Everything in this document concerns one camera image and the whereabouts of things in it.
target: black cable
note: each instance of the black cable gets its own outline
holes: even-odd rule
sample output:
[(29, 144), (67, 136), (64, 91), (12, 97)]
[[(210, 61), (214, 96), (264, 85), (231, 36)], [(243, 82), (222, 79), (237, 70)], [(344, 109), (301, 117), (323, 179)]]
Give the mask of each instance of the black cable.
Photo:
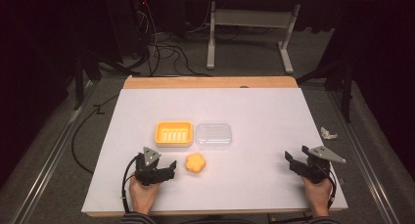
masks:
[(112, 99), (116, 98), (118, 96), (118, 94), (110, 97), (107, 101), (105, 101), (103, 104), (99, 105), (99, 107), (97, 107), (96, 110), (94, 110), (92, 113), (88, 114), (85, 119), (82, 120), (82, 122), (78, 125), (78, 127), (76, 128), (75, 132), (72, 135), (72, 140), (70, 143), (70, 150), (72, 152), (72, 156), (73, 159), (75, 160), (75, 162), (85, 171), (87, 171), (90, 174), (94, 174), (94, 172), (87, 168), (85, 165), (83, 165), (79, 159), (76, 157), (76, 153), (75, 153), (75, 148), (74, 148), (74, 144), (75, 144), (75, 138), (76, 138), (76, 134), (79, 132), (80, 128), (83, 126), (83, 124), (95, 113), (97, 112), (102, 106), (104, 106), (105, 104), (107, 104), (109, 101), (111, 101)]
[(210, 2), (207, 2), (207, 13), (205, 15), (205, 19), (202, 21), (202, 24), (200, 26), (198, 26), (196, 29), (186, 31), (186, 33), (191, 34), (193, 32), (197, 32), (197, 31), (203, 30), (207, 27), (210, 27), (210, 24), (206, 25), (206, 23), (208, 21), (208, 15), (209, 14), (210, 14)]
[(206, 38), (210, 35), (210, 31), (207, 30), (207, 28), (209, 28), (209, 26), (203, 27), (199, 30), (195, 30), (192, 32), (187, 33), (188, 35), (192, 36), (192, 37), (196, 37), (196, 38)]
[(170, 47), (170, 45), (169, 45), (169, 44), (167, 44), (167, 43), (163, 43), (163, 42), (161, 42), (161, 43), (159, 43), (159, 44), (157, 45), (157, 48), (158, 48), (160, 51), (162, 51), (162, 50), (168, 50), (168, 51), (171, 51), (171, 53), (170, 53), (170, 54), (168, 54), (167, 56), (164, 56), (164, 57), (161, 55), (161, 53), (159, 53), (159, 55), (158, 55), (158, 56), (156, 56), (156, 54), (155, 54), (155, 55), (154, 55), (154, 57), (155, 57), (155, 58), (157, 58), (157, 59), (166, 60), (166, 59), (168, 59), (168, 58), (170, 58), (170, 57), (173, 57), (173, 56), (174, 56), (174, 54), (176, 54), (176, 53), (177, 53), (177, 51), (176, 51), (174, 48)]
[[(158, 48), (158, 45), (157, 44), (155, 44), (155, 47), (156, 47), (156, 50), (157, 50), (157, 52), (158, 52), (158, 54), (159, 54), (159, 56), (160, 56), (160, 49)], [(157, 63), (156, 63), (156, 67), (155, 67), (155, 69), (154, 70), (152, 70), (152, 66), (151, 66), (151, 64), (150, 64), (150, 59), (148, 59), (148, 64), (149, 64), (149, 70), (150, 70), (150, 77), (153, 77), (154, 76), (154, 73), (156, 72), (156, 70), (159, 68), (159, 63), (160, 63), (160, 58), (157, 58)]]
[(335, 195), (336, 195), (336, 190), (337, 190), (337, 182), (335, 183), (333, 181), (333, 179), (330, 177), (330, 175), (327, 174), (326, 171), (324, 171), (324, 169), (322, 167), (320, 167), (318, 164), (315, 164), (315, 165), (320, 169), (321, 172), (324, 173), (324, 175), (326, 175), (326, 178), (329, 179), (330, 183), (332, 184), (332, 187), (333, 187), (332, 194), (330, 195), (330, 198), (329, 198), (328, 203), (327, 203), (327, 208), (330, 208), (333, 204), (333, 201), (335, 200)]
[[(162, 45), (155, 45), (155, 47), (156, 47), (156, 49), (158, 50), (158, 53), (159, 53), (159, 55), (156, 57), (156, 58), (158, 58), (158, 61), (160, 60), (160, 59), (166, 59), (166, 58), (170, 58), (170, 57), (172, 57), (174, 54), (177, 54), (178, 55), (178, 57), (174, 60), (174, 63), (173, 63), (173, 67), (174, 67), (174, 69), (176, 70), (176, 72), (177, 73), (179, 73), (180, 75), (184, 75), (184, 76), (191, 76), (191, 75), (200, 75), (200, 76), (210, 76), (209, 74), (205, 74), (205, 73), (198, 73), (198, 72), (195, 72), (195, 71), (193, 71), (192, 69), (190, 69), (190, 67), (189, 67), (189, 59), (187, 58), (187, 56), (186, 56), (186, 54), (184, 53), (184, 51), (183, 51), (183, 49), (181, 48), (181, 47), (179, 47), (179, 46), (177, 46), (177, 45), (170, 45), (170, 44), (166, 44), (166, 43), (162, 43)], [(160, 58), (160, 50), (170, 50), (171, 52), (172, 52), (172, 54), (170, 54), (170, 55), (168, 55), (167, 57), (163, 57), (163, 58)], [(182, 72), (180, 72), (177, 68), (176, 68), (176, 63), (177, 63), (177, 61), (178, 61), (178, 59), (181, 57), (181, 56), (183, 56), (184, 58), (185, 58), (185, 61), (186, 61), (186, 69), (188, 69), (192, 74), (185, 74), (185, 73), (182, 73)], [(154, 76), (154, 74), (155, 74), (155, 69), (154, 70), (151, 70), (151, 76)]]
[(125, 192), (125, 184), (127, 183), (128, 179), (130, 179), (132, 176), (130, 176), (127, 179), (128, 170), (131, 167), (131, 164), (137, 159), (137, 157), (134, 157), (131, 162), (128, 163), (127, 167), (125, 168), (124, 176), (122, 178), (122, 188), (121, 188), (121, 197), (122, 197), (122, 205), (124, 206), (124, 210), (126, 213), (130, 212), (127, 202), (127, 193)]

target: human hand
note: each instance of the human hand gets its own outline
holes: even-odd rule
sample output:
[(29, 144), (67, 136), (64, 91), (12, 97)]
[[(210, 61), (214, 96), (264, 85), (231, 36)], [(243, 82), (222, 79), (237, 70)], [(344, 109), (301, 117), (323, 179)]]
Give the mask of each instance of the human hand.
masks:
[(133, 210), (148, 215), (155, 203), (161, 183), (142, 185), (134, 176), (130, 178), (129, 193), (132, 200)]
[(332, 184), (329, 179), (324, 179), (320, 183), (314, 184), (307, 178), (301, 176), (305, 186), (305, 195), (308, 199), (313, 217), (328, 216), (329, 208), (327, 206)]

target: white table surface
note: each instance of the white table surface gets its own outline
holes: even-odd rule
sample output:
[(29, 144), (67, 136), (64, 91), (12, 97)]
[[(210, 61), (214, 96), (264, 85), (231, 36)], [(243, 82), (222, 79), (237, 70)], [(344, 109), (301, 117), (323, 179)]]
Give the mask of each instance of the white table surface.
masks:
[[(191, 121), (194, 129), (228, 123), (232, 144), (222, 151), (202, 150), (195, 140), (185, 149), (158, 148), (157, 123), (170, 120)], [(123, 214), (122, 176), (143, 147), (161, 153), (159, 168), (177, 160), (175, 178), (161, 185), (155, 215), (305, 210), (303, 184), (284, 158), (288, 151), (305, 162), (302, 145), (323, 143), (299, 88), (123, 89), (82, 212)], [(184, 165), (195, 152), (207, 160), (200, 174)], [(332, 208), (347, 208), (339, 185)]]

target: white desk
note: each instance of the white desk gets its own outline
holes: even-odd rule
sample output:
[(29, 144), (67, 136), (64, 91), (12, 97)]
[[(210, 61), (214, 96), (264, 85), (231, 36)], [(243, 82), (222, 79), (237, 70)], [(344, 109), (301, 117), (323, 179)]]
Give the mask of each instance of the white desk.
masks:
[[(175, 178), (161, 185), (153, 215), (306, 210), (303, 184), (290, 171), (284, 152), (305, 161), (301, 146), (313, 148), (321, 146), (322, 141), (301, 90), (292, 87), (293, 79), (290, 82), (288, 78), (281, 79), (289, 80), (289, 88), (232, 88), (254, 86), (250, 79), (267, 86), (278, 82), (278, 77), (220, 77), (220, 88), (206, 88), (205, 80), (215, 77), (168, 78), (167, 82), (145, 78), (155, 82), (152, 86), (165, 83), (156, 89), (126, 89), (131, 88), (127, 80), (82, 212), (92, 216), (123, 214), (122, 176), (143, 147), (161, 152), (159, 167), (177, 160)], [(163, 88), (186, 80), (191, 80), (190, 86), (194, 87), (186, 89), (178, 84), (176, 89)], [(160, 149), (155, 146), (154, 135), (157, 123), (165, 120), (189, 120), (194, 126), (226, 122), (232, 127), (232, 145), (224, 151), (201, 150), (196, 143), (186, 149)], [(207, 160), (205, 169), (196, 175), (184, 166), (186, 155), (194, 152), (202, 153)], [(332, 208), (347, 208), (340, 187)]]
[(207, 47), (207, 68), (214, 69), (215, 53), (215, 26), (222, 25), (241, 25), (241, 26), (260, 26), (260, 27), (280, 27), (286, 29), (285, 37), (278, 41), (278, 50), (280, 51), (284, 69), (287, 74), (294, 72), (290, 57), (287, 52), (288, 43), (296, 24), (299, 14), (300, 4), (293, 7), (289, 12), (265, 12), (265, 11), (247, 11), (247, 10), (224, 10), (216, 9), (216, 3), (210, 4), (210, 37)]

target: cable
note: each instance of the cable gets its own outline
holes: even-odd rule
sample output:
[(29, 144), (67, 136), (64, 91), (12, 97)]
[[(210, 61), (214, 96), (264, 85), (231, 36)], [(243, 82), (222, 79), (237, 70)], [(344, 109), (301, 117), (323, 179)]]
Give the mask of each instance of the cable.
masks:
[(152, 21), (152, 25), (153, 25), (153, 30), (154, 30), (154, 35), (155, 35), (155, 42), (154, 42), (155, 46), (154, 46), (154, 49), (153, 49), (153, 55), (155, 55), (155, 53), (156, 53), (156, 47), (157, 47), (156, 24), (155, 24), (155, 21), (153, 20), (152, 12), (150, 11), (150, 4), (147, 2), (147, 0), (144, 0), (144, 2), (146, 3), (147, 11), (149, 12), (150, 20)]
[(128, 174), (128, 170), (131, 167), (131, 164), (137, 159), (138, 156), (134, 157), (131, 162), (128, 163), (127, 167), (125, 168), (125, 172), (124, 172), (124, 176), (122, 178), (122, 188), (121, 188), (121, 197), (122, 197), (122, 205), (124, 206), (124, 210), (126, 213), (130, 212), (129, 207), (128, 207), (128, 202), (127, 202), (127, 193), (125, 192), (125, 184), (127, 183), (128, 179), (130, 179), (132, 176), (130, 176), (128, 179), (127, 174)]
[[(158, 52), (158, 54), (159, 54), (159, 56), (160, 56), (160, 49), (158, 48), (157, 49), (157, 52)], [(148, 64), (149, 64), (149, 70), (150, 70), (150, 77), (153, 77), (154, 76), (154, 73), (156, 72), (156, 70), (157, 70), (157, 68), (159, 67), (159, 63), (160, 63), (160, 58), (158, 58), (157, 59), (157, 63), (156, 63), (156, 67), (155, 67), (155, 69), (154, 70), (152, 70), (152, 66), (151, 66), (151, 64), (150, 64), (150, 59), (148, 60)]]
[(112, 99), (114, 99), (114, 98), (116, 98), (118, 96), (118, 94), (116, 94), (116, 95), (114, 95), (114, 96), (112, 96), (112, 97), (110, 97), (107, 101), (105, 101), (103, 104), (101, 104), (101, 105), (98, 105), (98, 107), (97, 107), (97, 109), (96, 110), (94, 110), (92, 113), (90, 113), (90, 114), (88, 114), (86, 117), (85, 117), (85, 119), (83, 119), (82, 120), (82, 122), (78, 125), (78, 127), (76, 128), (76, 130), (75, 130), (75, 132), (73, 133), (73, 135), (72, 135), (72, 140), (71, 140), (71, 143), (70, 143), (70, 150), (71, 150), (71, 152), (72, 152), (72, 156), (73, 156), (73, 159), (75, 160), (75, 162), (83, 169), (83, 170), (85, 170), (86, 172), (88, 172), (88, 173), (90, 173), (90, 174), (94, 174), (94, 172), (91, 170), (91, 169), (89, 169), (89, 168), (87, 168), (85, 165), (83, 165), (80, 161), (79, 161), (79, 159), (76, 157), (76, 153), (75, 153), (75, 148), (74, 148), (74, 144), (75, 144), (75, 138), (76, 138), (76, 134), (79, 132), (79, 130), (80, 130), (80, 128), (83, 126), (83, 124), (95, 113), (95, 112), (97, 112), (102, 106), (104, 106), (105, 104), (107, 104), (109, 101), (111, 101)]
[(328, 203), (327, 203), (327, 208), (330, 209), (330, 207), (332, 206), (332, 204), (335, 200), (335, 195), (336, 195), (336, 190), (337, 190), (337, 182), (335, 183), (333, 181), (333, 179), (330, 177), (330, 175), (327, 174), (326, 171), (324, 171), (324, 169), (322, 167), (320, 167), (320, 165), (318, 165), (318, 164), (315, 164), (315, 165), (320, 169), (321, 172), (324, 173), (324, 175), (326, 175), (326, 178), (329, 179), (330, 183), (332, 184), (332, 187), (333, 187), (332, 194), (330, 195), (330, 198), (329, 198)]
[(188, 34), (190, 36), (196, 37), (196, 38), (206, 38), (206, 37), (209, 37), (209, 35), (210, 35), (210, 33), (207, 30), (207, 28), (209, 28), (209, 25), (207, 25), (207, 26), (205, 26), (205, 27), (203, 27), (203, 28), (201, 28), (199, 30), (194, 30), (194, 31), (192, 31), (192, 32), (190, 32)]
[[(174, 60), (173, 67), (176, 70), (176, 72), (179, 73), (180, 75), (183, 75), (183, 76), (191, 76), (191, 75), (210, 76), (209, 74), (195, 72), (192, 69), (190, 69), (189, 59), (187, 58), (186, 54), (184, 53), (184, 51), (181, 47), (179, 47), (177, 45), (170, 45), (170, 44), (167, 44), (167, 43), (162, 43), (162, 44), (157, 44), (156, 48), (157, 48), (156, 51), (157, 51), (158, 55), (156, 56), (156, 54), (155, 54), (154, 57), (158, 59), (158, 63), (159, 63), (160, 59), (167, 59), (167, 58), (173, 57), (174, 54), (178, 55), (178, 57), (175, 58), (175, 60)], [(172, 53), (169, 54), (166, 57), (161, 57), (161, 53), (160, 53), (161, 50), (169, 50)], [(176, 68), (176, 63), (177, 63), (178, 59), (181, 58), (181, 56), (183, 56), (185, 58), (185, 61), (186, 61), (186, 66), (185, 67), (186, 67), (186, 69), (188, 69), (191, 72), (191, 74), (182, 73)], [(156, 72), (156, 69), (153, 69), (153, 70), (150, 69), (150, 71), (151, 71), (150, 76), (154, 76), (154, 74)]]
[(194, 30), (186, 31), (186, 33), (190, 34), (190, 33), (192, 33), (192, 32), (196, 32), (196, 31), (199, 31), (199, 30), (203, 30), (203, 29), (205, 29), (205, 28), (209, 27), (209, 25), (205, 25), (205, 24), (206, 24), (206, 22), (207, 22), (207, 20), (208, 20), (208, 15), (209, 15), (209, 12), (210, 12), (210, 2), (207, 2), (207, 13), (206, 13), (206, 15), (205, 15), (205, 19), (204, 19), (204, 21), (202, 22), (202, 24), (201, 24), (198, 28), (196, 28), (196, 29), (194, 29)]
[(207, 33), (207, 32), (206, 32), (206, 34), (205, 34), (205, 35), (203, 35), (203, 36), (193, 35), (192, 33), (195, 33), (195, 32), (198, 32), (198, 31), (205, 30), (205, 29), (206, 29), (206, 28), (208, 28), (208, 27), (209, 27), (209, 25), (205, 25), (205, 26), (202, 26), (202, 27), (200, 27), (200, 28), (196, 28), (196, 29), (194, 29), (194, 30), (186, 31), (186, 33), (187, 33), (187, 34), (189, 34), (189, 35), (191, 35), (191, 36), (194, 36), (194, 37), (207, 37), (207, 36), (208, 36), (208, 33)]

